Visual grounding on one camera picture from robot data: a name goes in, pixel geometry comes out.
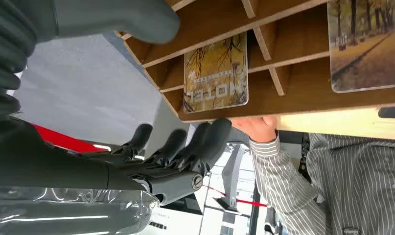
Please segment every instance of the wooden compartment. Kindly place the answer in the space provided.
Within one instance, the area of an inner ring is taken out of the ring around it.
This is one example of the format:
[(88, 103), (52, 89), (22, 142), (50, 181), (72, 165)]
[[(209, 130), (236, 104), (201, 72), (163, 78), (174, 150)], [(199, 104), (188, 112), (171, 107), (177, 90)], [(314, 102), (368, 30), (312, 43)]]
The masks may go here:
[[(167, 2), (180, 6), (181, 26), (173, 41), (150, 45), (130, 37), (124, 44), (183, 121), (395, 105), (395, 88), (333, 92), (327, 0)], [(184, 53), (244, 31), (248, 32), (248, 104), (185, 114)]]

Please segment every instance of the human hand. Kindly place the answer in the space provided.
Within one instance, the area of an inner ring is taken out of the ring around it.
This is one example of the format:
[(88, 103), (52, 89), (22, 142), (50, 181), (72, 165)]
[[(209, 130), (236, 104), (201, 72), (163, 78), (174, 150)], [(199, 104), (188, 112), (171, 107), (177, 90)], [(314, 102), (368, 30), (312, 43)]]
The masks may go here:
[(267, 143), (275, 140), (278, 119), (275, 116), (237, 117), (231, 119), (232, 125), (248, 134), (256, 142)]

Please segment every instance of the autumn tree postcard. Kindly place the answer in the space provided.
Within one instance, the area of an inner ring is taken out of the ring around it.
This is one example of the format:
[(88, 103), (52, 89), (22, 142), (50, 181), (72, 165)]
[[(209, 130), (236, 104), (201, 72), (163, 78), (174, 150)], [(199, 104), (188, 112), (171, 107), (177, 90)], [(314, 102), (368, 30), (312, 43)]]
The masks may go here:
[(327, 12), (333, 90), (395, 87), (395, 0), (332, 0)]
[(246, 32), (185, 54), (184, 112), (248, 102)]

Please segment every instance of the shirt cuff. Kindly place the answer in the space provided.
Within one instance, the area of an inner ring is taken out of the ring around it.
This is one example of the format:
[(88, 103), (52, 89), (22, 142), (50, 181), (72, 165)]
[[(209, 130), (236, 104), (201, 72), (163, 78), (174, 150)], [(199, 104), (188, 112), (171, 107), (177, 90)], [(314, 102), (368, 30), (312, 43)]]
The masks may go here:
[(253, 140), (250, 140), (249, 143), (252, 154), (256, 154), (259, 157), (274, 157), (279, 153), (279, 135), (274, 141), (268, 143), (259, 143)]

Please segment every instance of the window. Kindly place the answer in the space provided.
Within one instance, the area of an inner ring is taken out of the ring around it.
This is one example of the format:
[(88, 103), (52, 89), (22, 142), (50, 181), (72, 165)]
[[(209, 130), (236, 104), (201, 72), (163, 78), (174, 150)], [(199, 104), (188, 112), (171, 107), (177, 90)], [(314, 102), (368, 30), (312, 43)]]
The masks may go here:
[(220, 235), (233, 235), (233, 228), (222, 226), (220, 228)]
[(234, 224), (235, 223), (235, 215), (229, 213), (223, 213), (223, 222)]

